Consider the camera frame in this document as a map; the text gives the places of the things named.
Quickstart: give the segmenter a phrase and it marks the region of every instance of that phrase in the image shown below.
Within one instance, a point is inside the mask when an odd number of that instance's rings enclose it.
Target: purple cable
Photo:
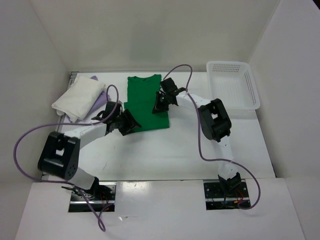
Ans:
[[[104,123],[106,120],[108,120],[112,114],[115,112],[116,108],[117,108],[117,105],[118,105],[118,102],[119,102],[119,91],[117,89],[117,87],[115,85],[109,85],[106,89],[106,97],[108,97],[108,91],[109,91],[109,88],[110,87],[113,87],[116,91],[116,102],[115,102],[115,106],[113,107],[112,111],[110,112],[110,114],[105,117],[104,119],[102,119],[101,121],[98,121],[98,122],[94,122],[94,123],[48,123],[48,124],[43,124],[43,125],[39,125],[39,126],[36,126],[28,131],[26,131],[21,137],[19,137],[19,139],[16,141],[15,145],[14,145],[14,148],[13,148],[13,160],[14,160],[14,163],[16,165],[16,167],[18,168],[18,170],[24,175],[26,176],[27,178],[33,180],[33,181],[36,181],[36,182],[41,182],[41,183],[55,183],[55,184],[68,184],[68,185],[71,185],[71,186],[74,186],[72,183],[70,182],[67,182],[67,181],[54,181],[54,180],[41,180],[41,179],[38,179],[34,176],[31,176],[29,175],[28,173],[26,173],[19,165],[18,163],[18,159],[17,159],[17,148],[18,148],[18,145],[19,143],[21,142],[21,140],[26,136],[28,135],[29,133],[37,130],[37,129],[41,129],[41,128],[44,128],[44,127],[51,127],[51,126],[61,126],[61,125],[72,125],[72,126],[92,126],[92,125],[97,125],[97,124],[102,124]],[[106,227],[101,219],[101,214],[102,212],[104,211],[104,209],[101,210],[100,214],[97,215],[97,213],[95,212],[95,210],[93,209],[93,207],[91,206],[91,204],[89,203],[88,199],[86,198],[86,196],[82,193],[82,190],[80,188],[78,188],[79,190],[79,193],[82,195],[82,197],[84,198],[85,202],[88,204],[88,207],[90,208],[90,210],[93,212],[93,214],[96,216],[97,220],[98,220],[98,225],[99,225],[99,228],[105,232],[106,231]]]
[[[193,97],[189,94],[189,90],[188,90],[188,87],[189,87],[189,83],[190,83],[190,80],[191,80],[191,77],[192,77],[192,73],[193,73],[193,69],[192,67],[189,65],[189,64],[180,64],[176,67],[174,67],[173,69],[171,69],[163,79],[166,79],[167,76],[172,72],[174,71],[175,69],[179,68],[179,67],[183,67],[183,66],[186,66],[186,67],[189,67],[190,68],[190,75],[189,75],[189,78],[188,78],[188,81],[186,83],[186,86],[185,86],[185,91],[186,91],[186,94],[188,95],[188,97],[190,98],[190,100],[192,101],[193,105],[194,105],[194,108],[195,108],[195,112],[196,112],[196,117],[197,117],[197,128],[198,128],[198,150],[199,150],[199,155],[200,155],[200,158],[204,161],[207,161],[207,162],[218,162],[218,161],[221,161],[221,162],[227,162],[227,163],[232,163],[234,165],[237,165],[241,168],[243,168],[244,170],[246,170],[250,175],[251,177],[253,178],[253,180],[255,181],[256,183],[256,186],[258,187],[258,197],[255,201],[255,203],[253,205],[251,205],[250,207],[241,207],[240,204],[242,204],[244,201],[241,201],[237,204],[238,208],[239,209],[242,209],[242,210],[249,210],[249,209],[252,209],[254,208],[259,200],[260,200],[260,197],[261,197],[261,188],[260,188],[260,184],[257,180],[257,178],[252,174],[251,171],[249,171],[249,169],[247,169],[245,166],[243,166],[242,164],[240,163],[237,163],[235,161],[232,161],[232,160],[229,160],[229,159],[224,159],[224,158],[215,158],[215,159],[208,159],[208,158],[205,158],[202,154],[202,150],[201,150],[201,124],[200,124],[200,114],[199,114],[199,111],[198,111],[198,108],[197,108],[197,104],[195,102],[195,100],[193,99]]]

